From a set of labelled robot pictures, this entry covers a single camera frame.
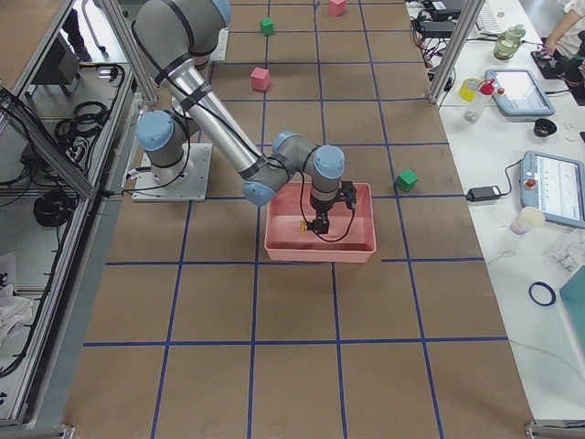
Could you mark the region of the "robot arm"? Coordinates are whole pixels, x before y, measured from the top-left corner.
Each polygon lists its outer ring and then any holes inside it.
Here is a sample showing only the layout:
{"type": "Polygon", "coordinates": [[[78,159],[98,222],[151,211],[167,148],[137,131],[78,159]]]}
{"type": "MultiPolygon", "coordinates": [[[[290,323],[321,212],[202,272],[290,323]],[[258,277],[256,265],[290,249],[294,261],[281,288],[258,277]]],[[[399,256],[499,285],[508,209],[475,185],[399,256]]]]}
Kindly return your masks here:
{"type": "Polygon", "coordinates": [[[356,207],[356,189],[342,178],[345,155],[336,146],[313,145],[288,131],[277,136],[270,156],[260,152],[199,72],[230,21],[227,1],[148,1],[131,32],[149,76],[170,91],[178,113],[218,146],[242,177],[243,195],[261,207],[295,174],[309,176],[316,217],[304,224],[317,235],[326,234],[335,204],[356,207]]]}

